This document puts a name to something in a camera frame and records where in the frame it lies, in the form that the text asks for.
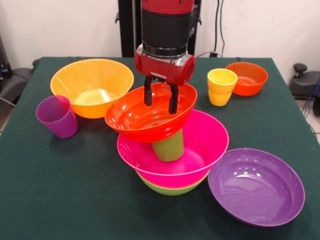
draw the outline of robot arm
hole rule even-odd
[[[189,81],[195,58],[188,54],[195,0],[141,0],[142,44],[137,48],[136,69],[145,75],[144,103],[152,105],[153,80],[171,87],[169,113],[177,113],[178,86]]]

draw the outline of purple bowl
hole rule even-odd
[[[257,149],[227,151],[208,175],[219,204],[240,221],[276,227],[292,221],[305,203],[304,186],[280,158]]]

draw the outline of green bowl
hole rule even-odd
[[[178,195],[182,195],[182,194],[186,194],[186,193],[190,192],[191,190],[195,189],[208,175],[208,173],[207,173],[200,181],[198,181],[195,184],[192,184],[190,186],[187,186],[187,187],[183,187],[183,188],[166,188],[166,187],[154,185],[151,182],[149,182],[146,179],[144,179],[139,173],[137,173],[137,174],[141,178],[141,180],[149,188],[151,188],[153,191],[155,191],[155,192],[157,192],[159,194],[162,194],[162,195],[167,195],[167,196],[178,196]]]

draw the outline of pink bowl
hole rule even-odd
[[[182,127],[184,153],[176,161],[160,161],[150,143],[120,134],[121,158],[144,179],[164,188],[185,188],[200,181],[223,156],[229,145],[226,128],[213,116],[193,110]]]

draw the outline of dark green tablecloth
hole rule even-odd
[[[207,97],[207,72],[235,58],[202,58],[190,84],[196,109],[228,129],[229,149],[257,148],[290,164],[303,181],[306,202],[292,222],[275,228],[243,224],[226,213],[205,180],[181,196],[150,190],[117,153],[118,134],[103,119],[78,118],[69,139],[53,136],[36,119],[51,95],[50,79],[79,57],[42,58],[0,137],[0,239],[320,239],[320,147],[272,59],[242,59],[263,66],[268,82],[252,97],[233,95],[215,107]],[[114,58],[144,78],[132,58]]]

